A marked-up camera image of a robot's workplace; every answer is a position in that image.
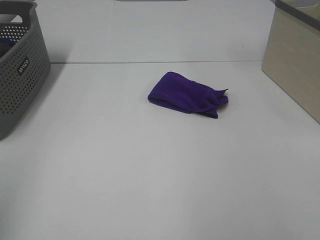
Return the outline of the beige storage box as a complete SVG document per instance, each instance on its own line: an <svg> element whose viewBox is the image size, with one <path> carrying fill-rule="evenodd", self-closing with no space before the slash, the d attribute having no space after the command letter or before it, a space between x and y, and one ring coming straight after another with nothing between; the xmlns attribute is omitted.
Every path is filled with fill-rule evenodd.
<svg viewBox="0 0 320 240"><path fill-rule="evenodd" d="M320 2L277 0L262 71L320 120Z"/></svg>

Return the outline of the towels inside grey basket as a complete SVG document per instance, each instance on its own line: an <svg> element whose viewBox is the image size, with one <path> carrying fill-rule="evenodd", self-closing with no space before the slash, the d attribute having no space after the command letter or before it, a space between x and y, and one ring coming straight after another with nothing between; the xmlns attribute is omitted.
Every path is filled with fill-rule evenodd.
<svg viewBox="0 0 320 240"><path fill-rule="evenodd" d="M16 43L8 38L0 39L0 58L2 58Z"/></svg>

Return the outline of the purple towel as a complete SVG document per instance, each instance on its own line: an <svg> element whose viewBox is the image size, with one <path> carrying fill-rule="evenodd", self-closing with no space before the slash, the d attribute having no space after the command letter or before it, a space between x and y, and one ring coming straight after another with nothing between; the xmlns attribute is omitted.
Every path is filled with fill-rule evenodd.
<svg viewBox="0 0 320 240"><path fill-rule="evenodd" d="M215 90L169 71L153 87L147 100L178 112L195 113L217 119L218 109L229 103L226 91L226 89Z"/></svg>

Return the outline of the grey perforated plastic basket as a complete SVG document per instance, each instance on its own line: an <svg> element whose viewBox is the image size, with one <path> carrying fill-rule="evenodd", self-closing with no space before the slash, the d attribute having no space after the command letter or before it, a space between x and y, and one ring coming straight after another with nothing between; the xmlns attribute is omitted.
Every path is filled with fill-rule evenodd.
<svg viewBox="0 0 320 240"><path fill-rule="evenodd" d="M49 75L51 63L33 0L2 0L0 13L21 17L2 22L0 38L15 45L0 58L0 138L23 118Z"/></svg>

